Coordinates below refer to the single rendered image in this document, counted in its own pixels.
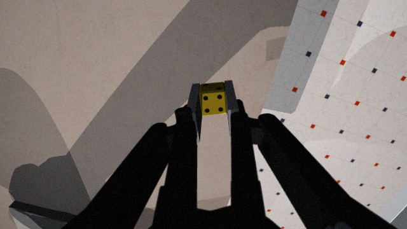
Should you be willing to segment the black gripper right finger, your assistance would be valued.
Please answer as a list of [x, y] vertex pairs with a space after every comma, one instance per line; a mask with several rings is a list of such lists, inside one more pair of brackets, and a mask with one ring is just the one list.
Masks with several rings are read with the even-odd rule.
[[350, 197], [275, 115], [248, 117], [232, 80], [224, 85], [231, 141], [231, 229], [268, 229], [253, 144], [306, 229], [397, 229]]

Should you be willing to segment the yellow die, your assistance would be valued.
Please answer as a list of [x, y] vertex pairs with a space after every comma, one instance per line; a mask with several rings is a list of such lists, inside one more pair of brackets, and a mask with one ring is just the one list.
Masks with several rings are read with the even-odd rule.
[[224, 82], [201, 84], [199, 97], [203, 116], [227, 113]]

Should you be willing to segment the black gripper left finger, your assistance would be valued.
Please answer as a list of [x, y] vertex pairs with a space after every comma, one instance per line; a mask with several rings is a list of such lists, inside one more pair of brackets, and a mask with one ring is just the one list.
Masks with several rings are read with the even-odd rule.
[[152, 125], [87, 207], [61, 229], [134, 229], [167, 164], [151, 229], [188, 229], [189, 207], [197, 208], [199, 91], [200, 84], [192, 84], [188, 103], [174, 111], [176, 124]]

